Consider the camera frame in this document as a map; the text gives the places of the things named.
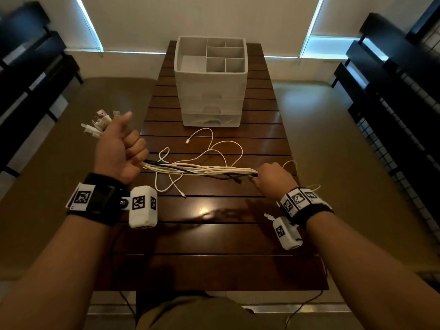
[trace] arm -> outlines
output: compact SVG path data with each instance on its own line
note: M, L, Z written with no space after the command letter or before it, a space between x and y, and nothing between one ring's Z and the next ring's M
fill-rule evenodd
M130 184L148 154L128 113L116 117L96 145L94 172ZM0 324L14 329L81 329L106 250L110 227L69 215L26 275L0 304Z
M277 163L261 166L253 181L277 201L298 187ZM312 216L306 230L366 329L440 328L440 295L386 251L330 212Z

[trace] fist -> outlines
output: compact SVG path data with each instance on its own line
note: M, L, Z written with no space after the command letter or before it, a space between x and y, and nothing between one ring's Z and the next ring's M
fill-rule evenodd
M252 182L268 199L280 201L285 194L298 187L292 175L278 163L264 163L257 171L258 177L253 177Z
M140 163L148 155L145 140L128 127L131 117L131 112L115 116L103 132L96 145L93 169L96 174L115 178L125 185L140 174Z

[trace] dark wood tabletop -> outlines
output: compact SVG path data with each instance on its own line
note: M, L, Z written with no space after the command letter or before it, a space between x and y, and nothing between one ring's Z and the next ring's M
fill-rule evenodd
M167 161L192 159L208 149L209 131L185 127L174 77L176 41L171 41L141 130L149 158L170 148ZM244 155L237 167L257 168L264 162L283 165L293 160L263 50L247 44L249 73L240 127L212 128L214 142L238 142ZM232 143L216 146L230 165L241 153ZM223 165L220 155L204 155L203 165ZM286 169L299 182L294 164ZM155 174L144 171L135 185L154 186ZM170 184L157 177L159 188ZM114 227L96 289L139 290L320 290L328 289L321 260L310 238L284 250L272 222L264 214L281 216L275 202L261 196L250 180L183 177L178 187L159 194L157 227L133 230L124 221Z

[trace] bundle of cables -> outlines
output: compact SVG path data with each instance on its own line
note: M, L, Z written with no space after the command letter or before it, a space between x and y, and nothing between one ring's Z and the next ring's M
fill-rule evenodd
M104 132L107 125L112 121L110 116L108 116L103 110L98 111L98 115L101 117L97 117L97 121L92 121L94 124L93 126L81 124L82 127L85 128L84 132L91 133L94 137L100 138L102 132ZM201 153L199 156L189 159L189 160L180 160L173 163L170 163L166 161L166 157L170 154L169 147L166 147L162 149L159 152L159 160L145 160L141 163L142 168L151 170L152 172L156 173L155 180L154 180L154 186L157 190L157 192L166 192L170 188L175 187L179 193L186 198L186 195L179 189L179 187L176 185L176 183L183 177L183 176L203 176L203 177L209 177L209 178L215 178L215 179L221 179L221 180L229 180L233 179L237 183L241 183L240 177L245 176L253 176L257 177L258 172L255 169L251 168L237 168L234 167L235 164L243 157L243 148L236 143L235 141L231 140L224 140L219 141L215 144L212 144L214 141L214 132L210 128L201 128L198 131L194 132L187 140L186 144L188 144L191 140L191 138L199 133L200 131L208 130L211 132L211 142L209 143L208 149L205 150L203 153ZM221 144L221 143L233 143L236 144L238 147L240 147L241 154L237 160L234 161L231 165L228 165L226 158L224 155L218 151L217 149L214 149L215 146ZM220 154L224 161L224 166L216 166L216 165L196 165L189 163L191 161L195 161L202 157L205 154L211 154L211 153L217 153ZM295 161L287 161L284 165L286 166L288 163L294 162L296 166ZM171 183L168 185L167 188L161 190L157 186L157 175L161 174L167 174ZM171 177L172 175L179 176L177 179L174 179Z

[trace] wristband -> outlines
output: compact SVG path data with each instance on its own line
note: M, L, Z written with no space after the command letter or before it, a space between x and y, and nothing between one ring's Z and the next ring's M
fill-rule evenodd
M316 193L305 187L291 190L281 199L281 210L292 225L305 229L307 221L317 213L333 212L333 209Z
M114 226L123 214L126 203L122 197L129 197L124 183L112 177L90 173L79 183L69 199L67 214Z

